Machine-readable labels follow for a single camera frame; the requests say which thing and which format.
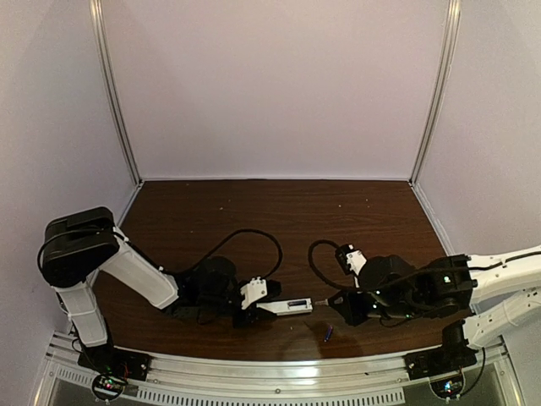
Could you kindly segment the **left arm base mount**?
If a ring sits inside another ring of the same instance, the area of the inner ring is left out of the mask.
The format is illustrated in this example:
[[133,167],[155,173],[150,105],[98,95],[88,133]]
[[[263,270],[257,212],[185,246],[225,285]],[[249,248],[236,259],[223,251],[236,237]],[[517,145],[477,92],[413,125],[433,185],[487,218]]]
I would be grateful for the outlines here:
[[130,381],[145,381],[151,356],[146,353],[117,348],[110,338],[104,344],[89,347],[79,338],[78,365],[97,373],[90,390],[98,401],[110,403],[124,394]]

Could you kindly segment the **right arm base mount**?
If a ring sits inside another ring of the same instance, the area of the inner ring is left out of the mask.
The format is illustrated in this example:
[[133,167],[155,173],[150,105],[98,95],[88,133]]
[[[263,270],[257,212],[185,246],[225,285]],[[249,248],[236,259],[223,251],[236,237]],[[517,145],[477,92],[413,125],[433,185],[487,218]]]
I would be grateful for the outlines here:
[[439,347],[407,353],[403,359],[411,381],[429,378],[430,390],[439,399],[450,402],[468,393],[464,369],[477,363],[478,351],[468,346],[464,320],[442,331]]

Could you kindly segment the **white remote control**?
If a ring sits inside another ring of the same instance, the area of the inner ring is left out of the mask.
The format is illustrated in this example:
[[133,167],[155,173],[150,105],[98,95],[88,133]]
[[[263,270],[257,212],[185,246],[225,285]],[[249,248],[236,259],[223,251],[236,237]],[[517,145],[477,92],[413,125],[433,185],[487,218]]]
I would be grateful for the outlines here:
[[[291,308],[288,307],[287,303],[294,300],[307,300],[309,305],[306,307],[304,306],[291,307]],[[277,316],[305,315],[305,314],[311,314],[313,312],[313,304],[310,298],[289,299],[289,300],[271,301],[268,303],[258,303],[256,307],[273,312]]]

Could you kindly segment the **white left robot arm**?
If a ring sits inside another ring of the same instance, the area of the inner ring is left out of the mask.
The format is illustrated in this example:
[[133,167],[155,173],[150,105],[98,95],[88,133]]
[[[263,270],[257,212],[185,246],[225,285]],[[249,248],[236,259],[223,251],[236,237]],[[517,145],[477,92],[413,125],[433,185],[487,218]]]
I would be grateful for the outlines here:
[[214,251],[186,271],[167,271],[130,240],[105,206],[50,221],[37,265],[87,348],[110,341],[94,292],[100,273],[176,319],[197,318],[209,311],[231,316],[242,325],[256,317],[257,304],[281,294],[281,284],[270,275],[238,280],[235,265]]

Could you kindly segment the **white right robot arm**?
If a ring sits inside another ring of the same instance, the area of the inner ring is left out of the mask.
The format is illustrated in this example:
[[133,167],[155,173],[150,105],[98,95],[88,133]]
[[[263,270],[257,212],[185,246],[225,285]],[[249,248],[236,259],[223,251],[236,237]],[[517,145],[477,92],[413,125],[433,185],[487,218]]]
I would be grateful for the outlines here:
[[418,319],[470,315],[446,326],[448,351],[478,351],[540,308],[540,248],[492,255],[451,255],[416,267],[397,255],[367,258],[351,244],[335,258],[352,284],[329,281],[324,305],[349,326],[370,319],[392,328]]

